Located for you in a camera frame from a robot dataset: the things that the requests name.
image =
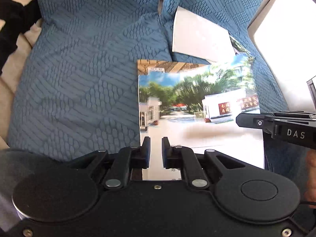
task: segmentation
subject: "person's hand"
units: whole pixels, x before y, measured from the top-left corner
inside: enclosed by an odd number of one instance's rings
[[[306,156],[306,165],[308,169],[307,191],[305,199],[316,202],[316,150],[309,150]]]

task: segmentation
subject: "photograph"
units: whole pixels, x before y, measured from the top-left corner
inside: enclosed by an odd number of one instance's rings
[[[206,65],[178,73],[159,68],[139,76],[141,140],[151,138],[150,169],[145,178],[178,179],[176,169],[163,172],[161,138],[195,153],[214,149],[264,168],[262,131],[240,128],[240,113],[260,113],[251,73],[253,58],[236,55],[224,64]]]

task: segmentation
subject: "silver rivet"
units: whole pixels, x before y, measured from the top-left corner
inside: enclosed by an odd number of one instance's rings
[[[118,179],[109,179],[105,182],[107,187],[118,187],[121,185],[121,181]]]
[[[192,185],[195,187],[205,187],[207,185],[207,181],[204,179],[195,179],[192,181]]]
[[[24,229],[22,233],[25,237],[32,237],[33,236],[33,232],[30,229]]]
[[[292,234],[292,230],[290,228],[286,228],[282,231],[282,237],[290,237]]]

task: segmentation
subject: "white booklet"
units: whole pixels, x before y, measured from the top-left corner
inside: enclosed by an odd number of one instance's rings
[[[228,63],[195,68],[186,64],[178,73],[170,73],[179,68],[177,62],[148,61],[155,70],[138,66],[147,73],[139,75],[141,141],[151,138],[150,168],[143,170],[144,180],[181,177],[178,169],[163,168],[165,136],[172,146],[190,147],[201,154],[214,149],[264,168],[262,130],[240,128],[235,120],[242,112],[260,113],[252,61],[253,57],[240,53]]]
[[[210,63],[229,61],[235,56],[226,29],[181,7],[174,18],[172,51]]]

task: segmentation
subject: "textured blue fabric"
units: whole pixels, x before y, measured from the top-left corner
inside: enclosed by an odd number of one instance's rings
[[[171,54],[178,5],[228,29],[256,57],[263,112],[286,108],[247,36],[261,0],[38,0],[44,19],[16,92],[10,147],[60,161],[139,144],[136,60],[205,62]]]

